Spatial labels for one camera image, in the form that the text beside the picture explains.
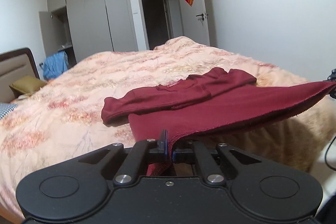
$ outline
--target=dark doorway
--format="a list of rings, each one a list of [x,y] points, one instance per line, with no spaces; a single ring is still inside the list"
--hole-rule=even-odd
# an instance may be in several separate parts
[[[166,0],[142,0],[150,50],[170,39]]]

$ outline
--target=wardrobe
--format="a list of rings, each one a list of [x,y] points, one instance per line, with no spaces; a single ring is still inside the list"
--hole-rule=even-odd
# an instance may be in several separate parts
[[[130,0],[47,0],[47,3],[48,12],[40,12],[46,56],[65,50],[70,59],[79,62],[97,52],[138,50]]]

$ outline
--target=floral patterned blanket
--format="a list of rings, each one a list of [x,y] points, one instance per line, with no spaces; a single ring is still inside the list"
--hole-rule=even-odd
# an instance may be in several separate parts
[[[19,181],[38,169],[114,142],[134,144],[128,121],[106,126],[104,98],[123,97],[142,86],[167,85],[213,67],[245,70],[259,86],[290,86],[306,80],[252,58],[179,37],[154,51],[101,52],[48,83],[0,120],[0,215],[20,223]],[[238,135],[197,137],[208,145],[228,142],[278,162],[306,170],[336,128],[333,104],[325,97],[288,120]]]

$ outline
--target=wire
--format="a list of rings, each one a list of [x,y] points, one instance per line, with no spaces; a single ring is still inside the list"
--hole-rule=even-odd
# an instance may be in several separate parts
[[[333,138],[333,140],[332,140],[331,143],[329,144],[329,146],[328,146],[328,148],[327,148],[327,150],[325,151],[325,154],[324,154],[324,162],[325,162],[326,166],[328,166],[328,167],[329,167],[331,170],[333,170],[333,171],[336,171],[336,168],[335,168],[335,167],[332,167],[332,166],[328,163],[328,161],[327,161],[327,154],[328,154],[328,152],[329,152],[329,149],[330,149],[331,145],[334,143],[335,140],[336,140],[336,136]]]

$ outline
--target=upholstered headboard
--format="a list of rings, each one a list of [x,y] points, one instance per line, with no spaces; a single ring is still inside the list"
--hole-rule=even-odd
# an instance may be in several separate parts
[[[9,103],[16,94],[9,85],[30,75],[40,79],[33,54],[29,48],[21,48],[0,54],[0,102]]]

